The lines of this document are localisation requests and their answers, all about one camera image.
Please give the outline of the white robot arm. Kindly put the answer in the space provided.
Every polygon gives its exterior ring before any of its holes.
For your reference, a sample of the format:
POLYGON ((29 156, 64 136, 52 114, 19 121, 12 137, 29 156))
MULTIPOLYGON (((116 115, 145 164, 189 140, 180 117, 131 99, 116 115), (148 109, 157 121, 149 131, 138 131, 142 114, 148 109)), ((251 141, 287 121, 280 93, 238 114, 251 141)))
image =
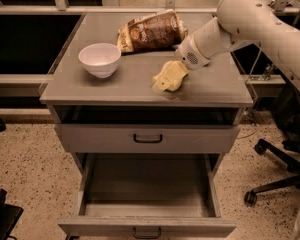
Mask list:
MULTIPOLYGON (((278 19, 262 0, 220 0, 216 16, 177 45, 189 69, 221 53, 255 44, 289 79, 300 96, 300 30, 278 19)), ((300 97, 293 111, 300 143, 300 97)))

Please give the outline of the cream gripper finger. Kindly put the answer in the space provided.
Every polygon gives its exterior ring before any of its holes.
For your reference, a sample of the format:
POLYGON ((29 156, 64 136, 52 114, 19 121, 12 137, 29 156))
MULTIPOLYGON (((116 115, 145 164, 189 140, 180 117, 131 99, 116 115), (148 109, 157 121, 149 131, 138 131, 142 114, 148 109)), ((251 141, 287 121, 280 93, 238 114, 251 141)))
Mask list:
POLYGON ((152 78, 152 89, 160 92, 168 90, 171 82, 166 76, 156 75, 152 78))

